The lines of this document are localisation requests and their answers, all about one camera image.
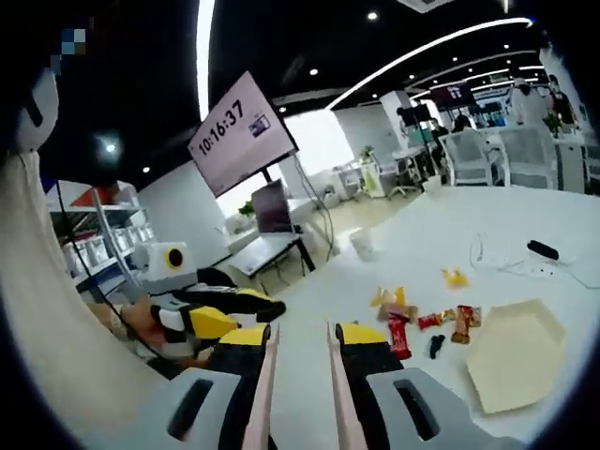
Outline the person's left hand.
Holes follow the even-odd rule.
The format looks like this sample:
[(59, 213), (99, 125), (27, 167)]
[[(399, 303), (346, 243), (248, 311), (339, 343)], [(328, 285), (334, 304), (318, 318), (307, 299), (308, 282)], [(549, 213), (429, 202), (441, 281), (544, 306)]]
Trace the person's left hand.
[(89, 307), (98, 320), (119, 340), (139, 340), (151, 346), (162, 346), (166, 338), (151, 314), (151, 306), (150, 298), (142, 296), (135, 304), (93, 304)]

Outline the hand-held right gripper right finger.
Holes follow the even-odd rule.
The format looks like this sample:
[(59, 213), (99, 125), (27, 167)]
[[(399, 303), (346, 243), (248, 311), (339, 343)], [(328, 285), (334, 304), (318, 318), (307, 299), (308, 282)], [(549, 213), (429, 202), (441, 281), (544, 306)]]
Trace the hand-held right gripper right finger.
[(385, 337), (358, 323), (333, 328), (333, 392), (341, 449), (523, 449), (471, 419), (465, 402), (404, 367)]

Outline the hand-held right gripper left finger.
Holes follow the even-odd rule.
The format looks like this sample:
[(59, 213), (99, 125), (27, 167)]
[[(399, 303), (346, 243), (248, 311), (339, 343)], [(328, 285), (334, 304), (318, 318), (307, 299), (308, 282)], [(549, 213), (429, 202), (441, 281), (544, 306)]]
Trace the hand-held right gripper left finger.
[(270, 449), (272, 332), (237, 329), (203, 369), (162, 384), (133, 427), (135, 449)]

